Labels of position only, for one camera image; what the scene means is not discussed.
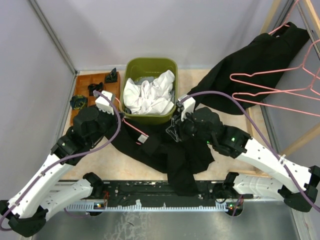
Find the pink hanger of black shirt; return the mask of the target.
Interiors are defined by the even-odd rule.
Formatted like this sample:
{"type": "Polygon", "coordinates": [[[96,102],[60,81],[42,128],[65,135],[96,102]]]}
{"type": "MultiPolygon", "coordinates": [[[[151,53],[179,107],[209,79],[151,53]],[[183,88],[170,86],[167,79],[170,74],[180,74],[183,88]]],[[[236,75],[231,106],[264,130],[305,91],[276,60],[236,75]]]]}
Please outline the pink hanger of black shirt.
{"type": "MultiPolygon", "coordinates": [[[[122,109],[122,104],[120,102],[120,100],[115,97],[115,100],[118,102],[118,107],[119,107],[119,110],[121,112],[123,112],[123,109],[122,109]]],[[[140,136],[138,137],[137,141],[136,141],[136,144],[138,145],[142,145],[145,143],[145,141],[149,138],[149,136],[143,132],[142,130],[136,128],[135,126],[133,126],[132,124],[130,124],[125,117],[122,118],[122,122],[125,123],[127,126],[129,126],[130,128],[132,128],[133,130],[135,130],[136,132],[140,133],[140,136]]]]}

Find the black shirt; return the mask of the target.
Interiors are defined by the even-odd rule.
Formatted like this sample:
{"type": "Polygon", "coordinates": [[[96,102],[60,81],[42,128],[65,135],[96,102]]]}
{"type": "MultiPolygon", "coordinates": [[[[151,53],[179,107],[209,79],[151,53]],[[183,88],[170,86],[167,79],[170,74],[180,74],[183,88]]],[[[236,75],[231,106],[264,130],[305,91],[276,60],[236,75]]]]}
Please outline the black shirt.
{"type": "Polygon", "coordinates": [[[199,192],[195,174],[204,172],[214,162],[208,145],[197,139],[175,142],[167,133],[168,122],[145,125],[132,119],[130,124],[146,133],[145,143],[136,141],[141,135],[125,123],[111,144],[121,153],[167,175],[168,183],[179,196],[192,196],[199,192]]]}
{"type": "Polygon", "coordinates": [[[250,108],[267,97],[268,89],[276,87],[283,69],[289,67],[309,39],[307,30],[292,22],[272,35],[260,34],[249,45],[222,59],[188,94],[240,93],[243,100],[239,104],[244,109],[250,108]]]}

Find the white shirt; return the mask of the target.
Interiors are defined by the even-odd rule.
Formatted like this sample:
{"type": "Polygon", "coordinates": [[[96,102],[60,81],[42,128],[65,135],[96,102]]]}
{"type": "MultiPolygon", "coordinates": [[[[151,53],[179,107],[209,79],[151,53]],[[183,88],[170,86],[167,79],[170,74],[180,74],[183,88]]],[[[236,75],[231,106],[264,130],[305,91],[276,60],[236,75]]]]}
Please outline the white shirt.
{"type": "Polygon", "coordinates": [[[144,78],[135,83],[128,78],[123,90],[123,103],[133,115],[166,115],[174,107],[175,75],[167,70],[159,77],[144,78]]]}

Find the pink hanger of grey shirt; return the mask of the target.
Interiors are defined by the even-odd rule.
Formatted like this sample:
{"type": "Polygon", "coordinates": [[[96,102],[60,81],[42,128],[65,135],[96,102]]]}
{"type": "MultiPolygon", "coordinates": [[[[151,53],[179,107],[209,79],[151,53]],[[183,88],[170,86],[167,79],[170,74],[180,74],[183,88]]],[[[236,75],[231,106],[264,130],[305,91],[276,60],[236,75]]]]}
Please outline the pink hanger of grey shirt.
{"type": "Polygon", "coordinates": [[[269,77],[270,74],[232,74],[230,79],[241,89],[231,94],[244,108],[261,106],[288,111],[310,117],[320,117],[320,76],[306,75],[298,79],[284,76],[276,86],[257,83],[256,77],[269,77]]]}

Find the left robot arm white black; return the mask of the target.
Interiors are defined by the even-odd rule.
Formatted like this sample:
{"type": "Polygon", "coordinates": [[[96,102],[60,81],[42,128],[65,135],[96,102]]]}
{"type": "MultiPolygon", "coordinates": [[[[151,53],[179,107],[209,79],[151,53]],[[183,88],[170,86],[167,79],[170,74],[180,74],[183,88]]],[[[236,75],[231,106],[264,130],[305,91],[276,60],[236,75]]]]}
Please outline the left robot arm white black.
{"type": "Polygon", "coordinates": [[[73,125],[58,139],[41,168],[24,188],[11,199],[1,200],[0,220],[8,219],[8,230],[31,237],[51,217],[73,202],[101,197],[104,182],[93,172],[86,173],[65,190],[53,195],[49,192],[83,157],[99,151],[97,144],[116,124],[114,134],[107,141],[110,144],[120,132],[121,121],[122,116],[117,110],[107,113],[96,106],[80,110],[73,119],[73,125]]]}

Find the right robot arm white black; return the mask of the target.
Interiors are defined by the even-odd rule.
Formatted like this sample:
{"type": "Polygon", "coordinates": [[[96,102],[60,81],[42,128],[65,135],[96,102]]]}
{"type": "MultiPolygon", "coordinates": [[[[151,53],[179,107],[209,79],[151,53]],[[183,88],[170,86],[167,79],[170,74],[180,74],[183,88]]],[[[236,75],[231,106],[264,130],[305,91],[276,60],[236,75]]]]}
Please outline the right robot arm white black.
{"type": "Polygon", "coordinates": [[[211,145],[220,155],[250,164],[268,175],[229,172],[216,190],[217,199],[256,196],[282,200],[300,212],[311,210],[318,195],[318,166],[301,166],[274,154],[249,133],[224,125],[219,115],[207,107],[187,113],[184,118],[181,115],[175,114],[166,129],[176,142],[198,140],[211,145]]]}

